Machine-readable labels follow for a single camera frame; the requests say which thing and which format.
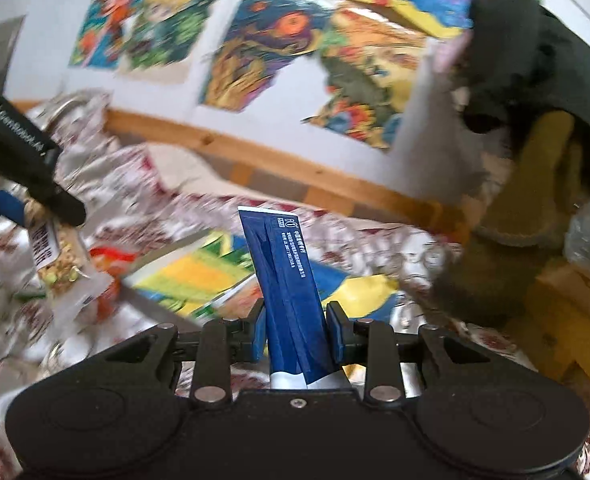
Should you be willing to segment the torn landscape wall drawing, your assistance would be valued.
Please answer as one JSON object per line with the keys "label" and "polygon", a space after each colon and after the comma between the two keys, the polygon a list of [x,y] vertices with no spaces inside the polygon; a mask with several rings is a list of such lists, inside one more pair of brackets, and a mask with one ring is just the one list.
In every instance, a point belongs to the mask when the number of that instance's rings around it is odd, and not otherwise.
{"label": "torn landscape wall drawing", "polygon": [[319,47],[329,99],[305,122],[368,144],[393,145],[427,37],[358,6],[331,15]]}

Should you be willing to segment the black hanging garment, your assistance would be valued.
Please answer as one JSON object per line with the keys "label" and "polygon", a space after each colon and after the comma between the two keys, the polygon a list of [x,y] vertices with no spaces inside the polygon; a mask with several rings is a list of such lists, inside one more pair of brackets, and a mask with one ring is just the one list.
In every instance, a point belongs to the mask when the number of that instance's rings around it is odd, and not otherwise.
{"label": "black hanging garment", "polygon": [[536,120],[562,110],[583,149],[580,178],[590,192],[590,47],[537,0],[471,0],[472,37],[461,76],[469,88],[466,128],[506,128],[520,154]]}

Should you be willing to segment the mixed nuts clear packet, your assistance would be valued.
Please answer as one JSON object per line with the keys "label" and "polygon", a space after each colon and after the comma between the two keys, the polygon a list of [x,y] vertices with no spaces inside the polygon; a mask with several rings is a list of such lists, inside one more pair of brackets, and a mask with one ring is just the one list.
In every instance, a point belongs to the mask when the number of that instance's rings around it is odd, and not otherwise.
{"label": "mixed nuts clear packet", "polygon": [[25,222],[34,266],[45,286],[55,327],[65,332],[78,315],[112,286],[97,270],[78,230],[58,220],[35,200],[25,206]]}

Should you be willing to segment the torn seaweed wall drawing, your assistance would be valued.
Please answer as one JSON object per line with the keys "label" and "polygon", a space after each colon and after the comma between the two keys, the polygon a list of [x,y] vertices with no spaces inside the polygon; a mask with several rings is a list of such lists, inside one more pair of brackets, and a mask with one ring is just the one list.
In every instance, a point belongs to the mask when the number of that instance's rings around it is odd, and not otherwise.
{"label": "torn seaweed wall drawing", "polygon": [[311,0],[241,0],[211,61],[201,103],[240,113],[321,44],[332,11]]}

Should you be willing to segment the olive brown hanging garment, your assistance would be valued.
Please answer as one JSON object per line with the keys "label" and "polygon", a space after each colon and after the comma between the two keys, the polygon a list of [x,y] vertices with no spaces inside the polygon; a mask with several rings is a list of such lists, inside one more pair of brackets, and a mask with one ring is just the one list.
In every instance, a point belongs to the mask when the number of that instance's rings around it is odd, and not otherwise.
{"label": "olive brown hanging garment", "polygon": [[562,252],[577,209],[590,200],[590,128],[567,112],[543,114],[462,257],[436,281],[437,307],[499,327],[523,311],[527,290]]}

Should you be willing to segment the anime girl wall drawing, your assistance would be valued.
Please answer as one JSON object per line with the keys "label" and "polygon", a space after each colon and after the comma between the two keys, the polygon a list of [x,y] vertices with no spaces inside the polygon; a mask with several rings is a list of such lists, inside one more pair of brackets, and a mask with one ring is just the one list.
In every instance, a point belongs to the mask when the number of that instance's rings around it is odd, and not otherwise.
{"label": "anime girl wall drawing", "polygon": [[69,65],[116,70],[130,18],[142,0],[91,0],[74,42]]}

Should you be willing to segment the blue white snack packet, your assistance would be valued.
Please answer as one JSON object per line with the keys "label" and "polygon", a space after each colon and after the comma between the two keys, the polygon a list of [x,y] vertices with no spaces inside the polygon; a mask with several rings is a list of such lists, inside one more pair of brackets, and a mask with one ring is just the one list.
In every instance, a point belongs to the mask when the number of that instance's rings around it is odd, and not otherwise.
{"label": "blue white snack packet", "polygon": [[266,309],[274,389],[345,389],[296,214],[241,207],[241,225]]}

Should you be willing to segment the orange red snack packet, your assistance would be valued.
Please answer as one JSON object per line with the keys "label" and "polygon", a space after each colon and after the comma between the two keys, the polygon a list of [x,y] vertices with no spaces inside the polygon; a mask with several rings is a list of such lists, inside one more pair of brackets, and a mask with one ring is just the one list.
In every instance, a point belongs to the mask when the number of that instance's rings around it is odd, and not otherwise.
{"label": "orange red snack packet", "polygon": [[116,314],[120,292],[119,278],[128,271],[138,255],[117,247],[95,246],[90,249],[90,257],[97,270],[107,273],[112,278],[108,289],[96,300],[95,324],[100,324]]}

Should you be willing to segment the blond kid wall drawing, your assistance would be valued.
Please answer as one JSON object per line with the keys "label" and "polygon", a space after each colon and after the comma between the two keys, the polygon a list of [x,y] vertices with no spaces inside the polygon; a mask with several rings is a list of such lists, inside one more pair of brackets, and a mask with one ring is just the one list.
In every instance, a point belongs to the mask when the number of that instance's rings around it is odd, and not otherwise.
{"label": "blond kid wall drawing", "polygon": [[142,0],[127,28],[118,76],[153,84],[181,84],[215,1]]}

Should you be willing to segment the dinosaur painted tray box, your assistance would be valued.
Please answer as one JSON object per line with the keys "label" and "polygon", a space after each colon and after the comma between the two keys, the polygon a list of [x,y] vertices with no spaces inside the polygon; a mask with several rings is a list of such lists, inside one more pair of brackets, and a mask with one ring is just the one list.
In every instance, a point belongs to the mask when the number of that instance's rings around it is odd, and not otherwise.
{"label": "dinosaur painted tray box", "polygon": [[[399,289],[382,274],[353,276],[312,260],[324,306],[338,302],[349,318],[387,322]],[[263,296],[243,237],[202,231],[138,258],[122,282],[161,309],[196,325],[244,318]]]}

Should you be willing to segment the wooden bed frame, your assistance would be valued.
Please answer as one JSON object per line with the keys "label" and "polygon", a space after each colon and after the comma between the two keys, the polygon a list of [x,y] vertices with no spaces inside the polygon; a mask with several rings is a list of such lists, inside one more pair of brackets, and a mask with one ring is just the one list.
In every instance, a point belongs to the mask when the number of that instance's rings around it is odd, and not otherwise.
{"label": "wooden bed frame", "polygon": [[363,256],[378,238],[419,231],[461,248],[439,282],[456,292],[456,315],[500,323],[538,370],[590,399],[590,271],[536,247],[487,240],[474,228],[475,200],[459,206],[417,200],[258,144],[124,110],[101,115],[101,131],[135,144],[156,176],[154,192],[222,226],[233,200],[297,207],[317,229],[327,260]]}

